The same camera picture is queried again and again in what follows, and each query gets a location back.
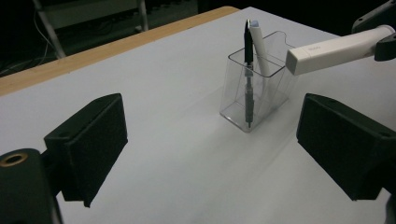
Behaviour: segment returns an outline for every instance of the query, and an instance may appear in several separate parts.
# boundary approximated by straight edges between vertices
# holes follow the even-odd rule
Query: dark background
[[[43,5],[59,4],[72,0],[41,0]],[[148,11],[163,0],[147,0]],[[232,6],[243,9],[255,7],[277,16],[326,31],[335,35],[349,35],[353,22],[360,16],[387,1],[378,0],[333,0],[333,1],[207,1],[197,0],[198,12],[213,8]],[[42,54],[45,40],[36,31],[33,23],[34,5],[32,0],[12,0],[3,3],[0,9],[0,60],[29,59]]]
[[[376,7],[388,2],[384,0],[332,0],[332,1],[198,1],[200,11],[232,6],[243,9],[255,7],[291,21],[297,21],[335,35],[350,35],[355,20]]]

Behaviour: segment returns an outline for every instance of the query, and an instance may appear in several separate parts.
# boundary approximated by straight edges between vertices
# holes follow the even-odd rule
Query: black pen
[[[250,128],[253,122],[253,86],[251,85],[251,79],[253,78],[253,39],[250,31],[250,20],[247,20],[245,24],[245,77],[247,78],[247,84],[245,88],[245,121],[247,126]]]

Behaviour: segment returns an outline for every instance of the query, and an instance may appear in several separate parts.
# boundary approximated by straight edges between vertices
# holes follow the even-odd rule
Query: clear plastic container
[[[244,49],[229,55],[227,72],[221,98],[220,114],[245,133],[250,133],[268,115],[289,99],[297,77],[285,68],[286,54],[293,47],[286,43],[286,34],[274,32],[265,38],[266,61],[269,71],[260,73],[257,55],[254,55],[253,70],[245,67]],[[246,70],[252,71],[253,121],[246,122],[245,90]]]

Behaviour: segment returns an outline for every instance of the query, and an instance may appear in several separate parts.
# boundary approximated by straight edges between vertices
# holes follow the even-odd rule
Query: white table
[[[359,60],[302,75],[252,133],[219,114],[227,56],[246,19],[294,47],[335,35],[249,7],[0,98],[0,153],[32,147],[91,100],[123,96],[129,143],[90,209],[64,223],[383,223],[389,194],[352,202],[297,143],[304,95],[325,95],[396,130],[396,62]]]

